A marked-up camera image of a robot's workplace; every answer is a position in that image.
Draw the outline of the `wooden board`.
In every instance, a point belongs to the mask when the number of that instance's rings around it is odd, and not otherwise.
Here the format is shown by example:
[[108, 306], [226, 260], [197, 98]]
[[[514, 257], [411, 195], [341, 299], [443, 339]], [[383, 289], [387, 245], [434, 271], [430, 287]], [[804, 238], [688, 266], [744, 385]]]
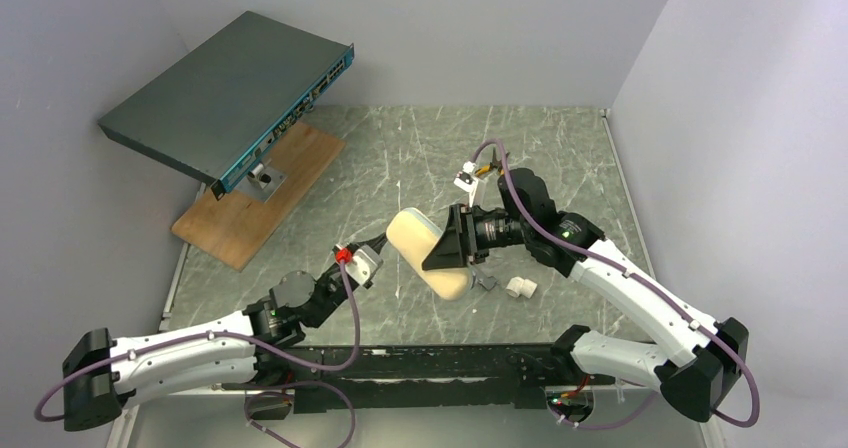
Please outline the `wooden board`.
[[171, 232], [242, 271], [344, 147], [342, 139], [298, 122], [262, 158], [254, 177], [220, 199], [202, 194]]

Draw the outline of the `metal switch stand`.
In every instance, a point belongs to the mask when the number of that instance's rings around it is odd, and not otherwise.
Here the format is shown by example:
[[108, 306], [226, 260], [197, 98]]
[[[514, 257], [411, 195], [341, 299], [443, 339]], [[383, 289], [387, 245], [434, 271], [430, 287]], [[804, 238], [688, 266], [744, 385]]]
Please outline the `metal switch stand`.
[[260, 202], [267, 202], [286, 178], [285, 173], [270, 164], [258, 162], [239, 183], [239, 190]]

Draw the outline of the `cream umbrella case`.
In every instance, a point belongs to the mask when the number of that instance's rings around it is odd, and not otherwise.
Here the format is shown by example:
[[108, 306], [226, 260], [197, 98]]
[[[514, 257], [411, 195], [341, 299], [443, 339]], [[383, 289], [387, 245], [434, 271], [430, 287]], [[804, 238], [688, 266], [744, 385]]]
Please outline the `cream umbrella case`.
[[423, 269], [423, 262], [442, 236], [442, 229], [417, 208], [399, 211], [389, 223], [386, 235], [400, 257], [439, 298], [455, 301], [473, 286], [474, 275], [468, 268]]

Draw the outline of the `dark network switch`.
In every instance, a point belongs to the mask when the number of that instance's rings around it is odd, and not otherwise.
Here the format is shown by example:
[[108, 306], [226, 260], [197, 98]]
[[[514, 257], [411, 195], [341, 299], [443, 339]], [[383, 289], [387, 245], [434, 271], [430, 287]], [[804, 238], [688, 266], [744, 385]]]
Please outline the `dark network switch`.
[[109, 139], [222, 198], [354, 57], [351, 44], [246, 11], [97, 124]]

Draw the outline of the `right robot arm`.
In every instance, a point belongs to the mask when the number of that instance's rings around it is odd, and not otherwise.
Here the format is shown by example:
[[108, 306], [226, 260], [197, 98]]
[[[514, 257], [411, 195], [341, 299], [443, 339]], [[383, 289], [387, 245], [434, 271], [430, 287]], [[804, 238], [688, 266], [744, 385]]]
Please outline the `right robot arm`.
[[551, 347], [565, 370], [600, 374], [652, 389], [678, 413], [706, 422], [739, 379], [760, 395], [746, 364], [748, 329], [734, 318], [720, 322], [663, 288], [585, 217], [560, 211], [545, 182], [527, 168], [498, 179], [502, 207], [451, 206], [441, 237], [413, 267], [425, 273], [469, 268], [494, 248], [522, 245], [532, 258], [566, 279], [595, 290], [649, 336], [647, 343], [611, 338], [574, 325]]

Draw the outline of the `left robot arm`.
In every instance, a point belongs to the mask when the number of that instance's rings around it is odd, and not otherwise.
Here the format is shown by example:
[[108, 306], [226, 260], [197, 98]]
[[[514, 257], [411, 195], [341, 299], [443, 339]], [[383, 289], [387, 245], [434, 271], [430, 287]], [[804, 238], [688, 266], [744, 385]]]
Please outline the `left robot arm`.
[[293, 364], [321, 369], [287, 348], [343, 303], [356, 303], [352, 293], [372, 286], [386, 243], [380, 234], [338, 245], [320, 276], [290, 272], [266, 296], [210, 322], [128, 338], [114, 338], [106, 328], [85, 333], [62, 363], [64, 429], [93, 429], [126, 408], [204, 385], [266, 383]]

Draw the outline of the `white pipe elbow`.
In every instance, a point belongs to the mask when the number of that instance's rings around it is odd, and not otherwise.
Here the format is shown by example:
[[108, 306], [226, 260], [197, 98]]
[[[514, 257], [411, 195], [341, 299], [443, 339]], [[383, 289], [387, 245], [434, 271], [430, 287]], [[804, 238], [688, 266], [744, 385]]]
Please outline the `white pipe elbow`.
[[522, 277], [513, 277], [507, 283], [505, 291], [513, 298], [523, 297], [530, 299], [535, 294], [537, 287], [538, 284], [533, 280]]

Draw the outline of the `yellow handled pliers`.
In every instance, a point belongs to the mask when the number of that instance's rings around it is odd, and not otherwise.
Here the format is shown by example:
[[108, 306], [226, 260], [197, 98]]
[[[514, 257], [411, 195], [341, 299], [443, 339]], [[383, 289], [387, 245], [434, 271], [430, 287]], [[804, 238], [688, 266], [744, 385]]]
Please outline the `yellow handled pliers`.
[[498, 156], [496, 151], [492, 153], [491, 160], [478, 170], [479, 176], [485, 176], [492, 173], [497, 174], [498, 176], [504, 173], [503, 160]]

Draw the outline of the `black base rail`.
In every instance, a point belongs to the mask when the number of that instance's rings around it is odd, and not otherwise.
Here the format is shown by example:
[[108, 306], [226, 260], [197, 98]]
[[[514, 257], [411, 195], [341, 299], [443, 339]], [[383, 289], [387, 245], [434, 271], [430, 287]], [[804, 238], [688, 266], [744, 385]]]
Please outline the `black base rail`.
[[354, 363], [340, 372], [314, 371], [259, 355], [253, 389], [297, 383], [294, 411], [324, 413], [344, 408], [325, 382], [342, 391], [355, 408], [434, 408], [508, 405], [542, 409], [542, 396], [575, 388], [588, 392], [610, 386], [606, 375], [585, 375], [548, 343], [363, 346]]

